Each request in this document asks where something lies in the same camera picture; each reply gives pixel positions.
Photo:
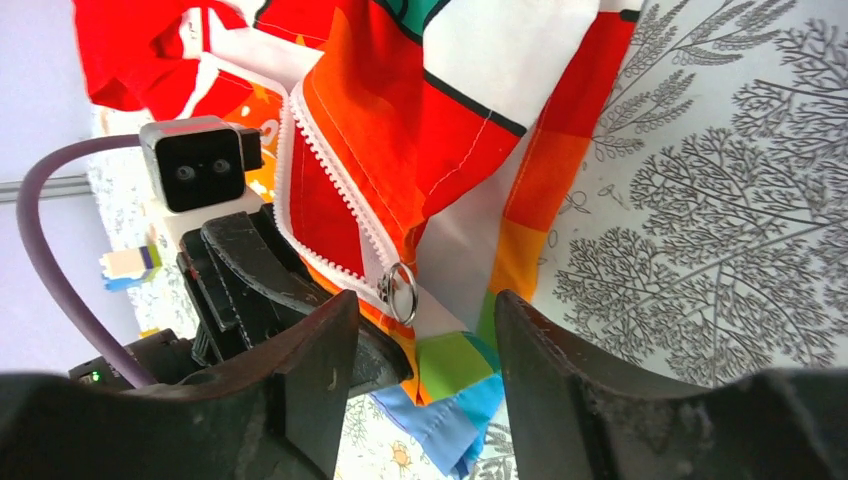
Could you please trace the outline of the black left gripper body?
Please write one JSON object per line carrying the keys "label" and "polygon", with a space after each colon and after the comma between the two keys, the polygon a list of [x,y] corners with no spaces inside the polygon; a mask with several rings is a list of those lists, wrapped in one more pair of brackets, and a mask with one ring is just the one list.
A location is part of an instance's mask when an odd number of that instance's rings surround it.
{"label": "black left gripper body", "polygon": [[199,229],[183,235],[177,264],[199,316],[192,357],[210,367],[250,350],[292,325],[291,312],[248,287]]}

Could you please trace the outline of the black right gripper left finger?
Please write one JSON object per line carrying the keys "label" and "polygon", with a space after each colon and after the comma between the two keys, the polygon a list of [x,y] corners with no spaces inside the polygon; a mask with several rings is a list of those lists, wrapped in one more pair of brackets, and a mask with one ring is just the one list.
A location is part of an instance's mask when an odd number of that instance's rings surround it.
{"label": "black right gripper left finger", "polygon": [[342,292],[258,347],[175,385],[111,392],[1,379],[5,479],[329,479],[358,337]]}

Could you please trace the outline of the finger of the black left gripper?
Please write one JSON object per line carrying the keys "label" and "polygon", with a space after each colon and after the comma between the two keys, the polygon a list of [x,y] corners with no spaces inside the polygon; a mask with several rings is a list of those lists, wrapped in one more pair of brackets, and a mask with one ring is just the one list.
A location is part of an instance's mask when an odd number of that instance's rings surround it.
{"label": "finger of the black left gripper", "polygon": [[283,281],[297,290],[318,290],[300,256],[283,237],[277,228],[275,216],[270,203],[263,204],[254,214],[254,227],[270,251],[274,270],[281,275]]}
{"label": "finger of the black left gripper", "polygon": [[297,290],[283,281],[274,270],[270,251],[254,227],[254,214],[239,212],[208,220],[199,230],[224,264],[248,287],[291,312],[289,329],[332,295],[314,280],[316,292]]}

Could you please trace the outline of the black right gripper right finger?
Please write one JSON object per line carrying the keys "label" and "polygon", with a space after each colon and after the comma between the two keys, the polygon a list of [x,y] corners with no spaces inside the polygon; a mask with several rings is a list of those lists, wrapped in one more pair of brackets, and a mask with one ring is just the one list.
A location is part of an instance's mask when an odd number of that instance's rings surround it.
{"label": "black right gripper right finger", "polygon": [[847,372],[766,369],[713,389],[621,360],[511,291],[494,323],[524,479],[843,479]]}

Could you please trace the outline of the rainbow red white kids jacket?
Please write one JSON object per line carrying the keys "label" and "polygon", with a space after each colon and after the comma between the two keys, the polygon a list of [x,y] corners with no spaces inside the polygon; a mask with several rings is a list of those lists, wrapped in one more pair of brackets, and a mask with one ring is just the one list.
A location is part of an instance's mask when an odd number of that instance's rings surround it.
{"label": "rainbow red white kids jacket", "polygon": [[494,297],[530,299],[638,1],[78,1],[97,105],[258,129],[249,186],[403,350],[377,394],[445,475],[504,389]]}

